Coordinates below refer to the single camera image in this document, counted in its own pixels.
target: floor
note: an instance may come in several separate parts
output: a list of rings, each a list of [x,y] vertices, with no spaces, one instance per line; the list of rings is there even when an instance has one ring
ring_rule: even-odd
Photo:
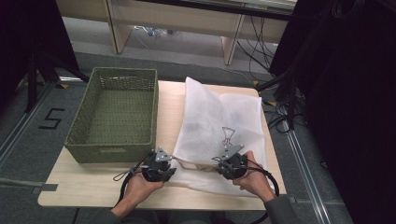
[[[168,34],[165,30],[157,30],[156,35],[149,36],[141,27],[136,27],[136,29],[133,30],[122,54],[114,54],[106,23],[64,18],[64,24],[75,52],[110,56],[116,59],[119,58],[120,60],[142,59],[167,63],[198,64],[206,67],[217,67],[221,70],[233,73],[234,75],[237,74],[238,76],[244,76],[248,85],[250,85],[251,80],[267,80],[269,77],[262,67],[251,62],[249,57],[239,47],[235,50],[233,63],[231,65],[224,65],[221,40],[218,36],[190,34],[179,31],[173,31],[172,34]],[[243,49],[249,52],[253,51],[253,47],[251,47],[246,40],[240,40],[240,43]],[[251,41],[250,44],[255,46],[256,42]],[[272,53],[276,52],[276,44],[267,43],[266,46]],[[257,57],[259,61],[263,62],[262,54],[256,53],[254,56]],[[252,73],[241,73],[238,71],[251,71]],[[263,92],[263,100],[273,101],[273,92],[273,88]],[[266,111],[275,111],[275,108],[270,105],[264,109]],[[273,113],[266,113],[265,115],[268,122],[275,118]],[[12,118],[18,117],[20,114],[19,112],[12,111],[11,109],[3,116]],[[318,194],[325,205],[325,210],[331,222],[323,222],[318,219],[318,215],[313,209],[313,204],[311,202],[306,183],[302,179],[302,173],[300,172],[301,167],[296,162],[295,153],[293,153],[290,147],[290,140],[286,134],[279,133],[274,128],[270,130],[270,133],[273,138],[276,155],[278,157],[285,186],[288,191],[288,197],[290,197],[290,200],[292,201],[293,208],[297,212],[298,216],[306,223],[353,223],[334,183],[332,182],[332,178],[327,170],[320,165],[321,156],[309,128],[304,126],[303,119],[298,119],[297,121],[303,124],[296,125],[296,135],[302,152],[305,155],[307,168],[310,170],[310,174],[315,181]],[[15,124],[16,122],[8,122],[7,126],[3,127],[11,129]],[[5,140],[5,133],[5,129],[0,130],[0,141]],[[19,195],[19,200],[26,200],[26,208],[34,207],[36,210],[38,209],[36,208],[35,203],[27,200],[28,198],[33,197],[30,190],[26,190],[25,188],[13,189],[10,187],[2,187],[1,185],[0,187],[4,194],[7,195],[7,192],[12,192],[13,194]],[[62,216],[67,220],[70,219],[71,222],[74,212],[75,209],[65,208],[62,210]],[[91,211],[90,209],[84,210],[84,213],[79,215],[79,220],[86,220],[92,215],[92,212],[93,210]],[[0,212],[0,222],[2,222],[1,220],[6,220],[5,215],[6,214],[2,214]],[[227,218],[231,219],[235,223],[241,224],[247,223],[247,221],[250,220],[253,221],[254,217],[257,216],[257,213],[226,213]],[[41,220],[42,223],[48,223],[48,221],[46,221],[46,217],[41,217]]]

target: person's right hand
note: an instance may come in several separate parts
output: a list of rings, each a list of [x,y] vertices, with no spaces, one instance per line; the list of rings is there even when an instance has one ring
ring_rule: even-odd
[[[262,169],[262,165],[259,164],[260,166],[258,167],[255,163],[256,160],[254,159],[254,155],[252,151],[248,151],[245,153],[245,156],[247,156],[248,167],[255,167]],[[236,186],[240,186],[240,189],[245,189],[249,191],[252,194],[255,194],[259,196],[259,198],[262,199],[263,202],[268,202],[273,200],[276,195],[272,191],[270,184],[268,183],[267,177],[257,171],[253,170],[247,170],[244,176],[234,179],[233,184]]]

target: green woven basket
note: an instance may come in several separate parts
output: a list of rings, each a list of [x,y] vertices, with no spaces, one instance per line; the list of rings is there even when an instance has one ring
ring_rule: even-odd
[[[139,161],[155,148],[155,69],[94,68],[64,143],[79,163]]]

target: person's left hand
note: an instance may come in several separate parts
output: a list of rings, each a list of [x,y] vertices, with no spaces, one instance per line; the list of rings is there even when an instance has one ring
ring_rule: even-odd
[[[156,189],[161,189],[163,185],[163,182],[146,181],[141,173],[134,175],[128,182],[124,198],[111,209],[111,212],[119,219],[123,219],[132,212],[138,204],[145,201],[152,192]]]

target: hand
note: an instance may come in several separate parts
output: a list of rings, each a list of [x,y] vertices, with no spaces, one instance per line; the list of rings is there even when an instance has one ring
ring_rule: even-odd
[[[147,197],[156,189],[163,187],[163,182],[148,182],[141,173],[134,175],[129,181],[125,190],[124,198],[113,208],[111,212],[114,213],[119,219],[123,219],[138,204],[142,203]]]
[[[248,151],[247,153],[245,153],[245,156],[247,156],[248,159],[248,167],[257,167],[262,169],[261,164],[259,164],[260,167],[258,167],[256,164],[253,163],[257,162],[254,159],[252,151]],[[233,184],[236,186],[240,186],[240,189],[245,189],[250,193],[259,196],[259,198],[261,198],[262,201],[265,203],[273,200],[276,197],[270,187],[270,184],[268,183],[267,177],[257,171],[247,170],[244,176],[234,179]]]

